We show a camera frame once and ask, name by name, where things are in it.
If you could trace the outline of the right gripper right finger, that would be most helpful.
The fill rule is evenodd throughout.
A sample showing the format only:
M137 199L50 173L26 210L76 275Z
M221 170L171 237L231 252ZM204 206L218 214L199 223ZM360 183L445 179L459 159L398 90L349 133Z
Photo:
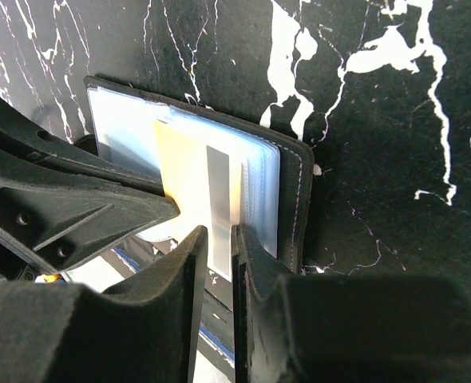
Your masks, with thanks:
M471 382L471 303L446 278L294 274L232 228L238 382Z

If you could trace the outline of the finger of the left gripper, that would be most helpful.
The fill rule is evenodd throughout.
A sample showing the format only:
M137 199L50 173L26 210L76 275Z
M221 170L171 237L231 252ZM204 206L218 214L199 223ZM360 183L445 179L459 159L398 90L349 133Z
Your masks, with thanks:
M0 244L43 274L177 217L150 176L58 139L0 97Z

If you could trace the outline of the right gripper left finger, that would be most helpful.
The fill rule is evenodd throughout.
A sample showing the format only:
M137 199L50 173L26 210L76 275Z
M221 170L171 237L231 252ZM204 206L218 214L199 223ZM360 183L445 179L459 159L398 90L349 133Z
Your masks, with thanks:
M101 293L0 282L0 382L190 382L207 255L200 226Z

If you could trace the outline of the gold credit card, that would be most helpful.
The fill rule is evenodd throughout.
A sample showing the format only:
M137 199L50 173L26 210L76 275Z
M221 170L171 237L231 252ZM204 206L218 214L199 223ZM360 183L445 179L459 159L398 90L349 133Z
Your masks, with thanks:
M240 223L242 164L179 128L156 121L156 152L165 195L180 214L169 221L182 241L197 226L208 229L208 267L232 280L232 227Z

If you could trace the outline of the black card holder wallet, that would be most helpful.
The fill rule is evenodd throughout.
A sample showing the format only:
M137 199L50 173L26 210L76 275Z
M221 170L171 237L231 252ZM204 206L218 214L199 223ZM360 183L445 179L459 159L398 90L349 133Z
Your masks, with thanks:
M88 90L109 90L160 106L169 106L188 116L205 117L278 146L280 150L278 260L291 271L301 270L303 241L313 180L314 155L308 145L281 132L238 119L214 110L190 105L170 97L134 89L99 77L84 78Z

